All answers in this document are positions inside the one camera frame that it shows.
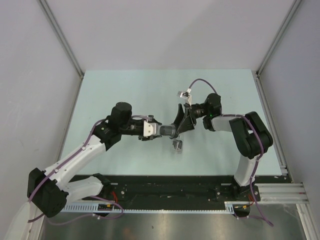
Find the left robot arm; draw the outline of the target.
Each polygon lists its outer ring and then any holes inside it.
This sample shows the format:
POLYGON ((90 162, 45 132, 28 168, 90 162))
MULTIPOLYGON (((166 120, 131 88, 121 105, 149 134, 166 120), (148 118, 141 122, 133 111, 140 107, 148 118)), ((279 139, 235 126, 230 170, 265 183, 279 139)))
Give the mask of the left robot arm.
POLYGON ((69 202, 91 196, 107 199, 111 188, 102 175, 94 174, 85 181, 71 182, 71 179, 90 161, 118 143, 123 135, 148 141, 161 137, 162 126, 152 115, 135 116, 129 103, 118 102, 110 115, 93 125, 78 149, 44 170, 36 167, 29 173, 28 202, 43 216, 52 218, 69 202))

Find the clear elbow pipe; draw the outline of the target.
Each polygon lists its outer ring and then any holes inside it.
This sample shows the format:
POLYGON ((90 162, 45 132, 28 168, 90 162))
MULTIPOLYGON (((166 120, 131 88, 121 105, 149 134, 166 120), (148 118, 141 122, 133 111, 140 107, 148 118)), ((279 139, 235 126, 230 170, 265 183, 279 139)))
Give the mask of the clear elbow pipe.
POLYGON ((183 152, 183 137, 180 135, 177 138, 172 139, 171 151, 174 154, 181 154, 183 152))
POLYGON ((170 139, 175 139, 177 137, 176 126, 174 124, 158 125, 156 127, 155 135, 157 137, 169 137, 170 139))

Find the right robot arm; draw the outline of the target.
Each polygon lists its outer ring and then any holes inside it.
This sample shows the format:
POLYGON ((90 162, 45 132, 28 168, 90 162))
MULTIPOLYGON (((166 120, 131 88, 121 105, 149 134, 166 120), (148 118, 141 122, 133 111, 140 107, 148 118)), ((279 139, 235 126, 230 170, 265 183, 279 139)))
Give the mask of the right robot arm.
POLYGON ((255 173, 260 158, 273 145, 273 138, 257 112, 245 115, 223 114, 221 96, 210 93, 203 103, 192 104, 187 91, 179 91, 178 97, 185 101, 178 105, 178 112, 172 123, 170 137, 195 129, 197 119, 211 132, 230 132, 240 153, 238 167, 227 190, 235 200, 242 201, 253 190, 255 173))

